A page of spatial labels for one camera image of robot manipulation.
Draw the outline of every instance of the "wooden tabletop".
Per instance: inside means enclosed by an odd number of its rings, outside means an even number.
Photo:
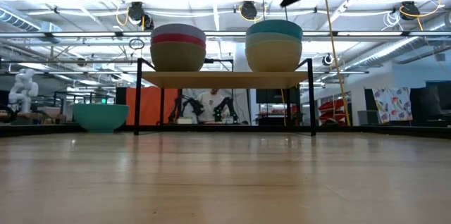
[[[166,89],[287,89],[307,79],[307,72],[143,72],[142,78]]]

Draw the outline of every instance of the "wooden floor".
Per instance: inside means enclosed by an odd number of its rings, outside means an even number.
[[[451,223],[451,141],[371,134],[0,139],[0,223]]]

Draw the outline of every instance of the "yellow pole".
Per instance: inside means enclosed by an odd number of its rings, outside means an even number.
[[[346,101],[346,96],[345,96],[345,87],[343,86],[343,80],[341,78],[341,73],[340,73],[340,66],[338,65],[337,54],[335,52],[335,44],[333,42],[332,21],[330,20],[329,2],[328,2],[328,0],[326,0],[326,9],[327,9],[327,21],[329,22],[330,40],[332,42],[333,60],[335,61],[335,68],[337,69],[337,76],[338,76],[338,79],[340,81],[341,96],[342,96],[343,102],[345,104],[345,113],[346,113],[347,126],[351,126],[350,115],[347,112],[347,101]]]

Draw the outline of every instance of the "yellow bowl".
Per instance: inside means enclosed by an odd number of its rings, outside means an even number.
[[[296,37],[290,35],[284,35],[280,33],[256,33],[246,36],[246,46],[250,46],[259,42],[265,41],[292,41],[301,43],[302,41]]]
[[[204,65],[205,48],[186,42],[164,42],[150,47],[152,63],[159,72],[196,72]]]
[[[266,41],[246,47],[246,59],[254,72],[293,72],[301,60],[302,43]]]

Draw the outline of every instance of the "colorful poster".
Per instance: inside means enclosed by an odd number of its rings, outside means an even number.
[[[373,89],[373,95],[382,123],[413,120],[410,88]]]

